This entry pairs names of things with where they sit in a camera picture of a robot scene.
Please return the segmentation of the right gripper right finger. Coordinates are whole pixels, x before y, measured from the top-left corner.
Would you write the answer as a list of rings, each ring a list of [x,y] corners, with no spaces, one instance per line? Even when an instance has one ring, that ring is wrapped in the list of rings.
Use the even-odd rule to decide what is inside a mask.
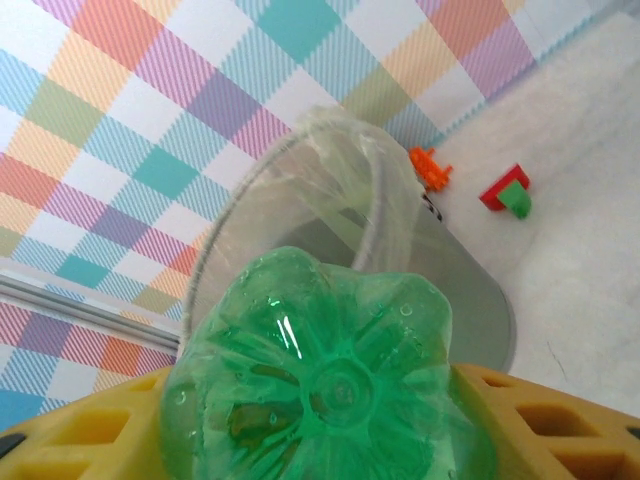
[[[639,477],[637,417],[485,367],[451,373],[489,430],[499,479]]]

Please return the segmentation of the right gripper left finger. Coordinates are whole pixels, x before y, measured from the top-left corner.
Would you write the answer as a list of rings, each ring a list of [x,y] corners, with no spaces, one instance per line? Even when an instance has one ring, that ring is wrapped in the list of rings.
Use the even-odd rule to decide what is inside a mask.
[[[159,369],[1,433],[3,479],[172,479],[161,405],[193,377]]]

